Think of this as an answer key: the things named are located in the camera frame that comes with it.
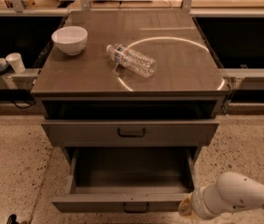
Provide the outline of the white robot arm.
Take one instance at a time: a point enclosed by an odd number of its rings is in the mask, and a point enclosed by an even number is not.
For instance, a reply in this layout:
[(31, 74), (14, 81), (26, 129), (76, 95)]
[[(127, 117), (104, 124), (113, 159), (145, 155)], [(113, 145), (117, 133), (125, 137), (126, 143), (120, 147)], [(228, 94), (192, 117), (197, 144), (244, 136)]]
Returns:
[(234, 172), (221, 174), (207, 187), (194, 189), (178, 206), (181, 217), (210, 220), (224, 213), (264, 209), (264, 185)]

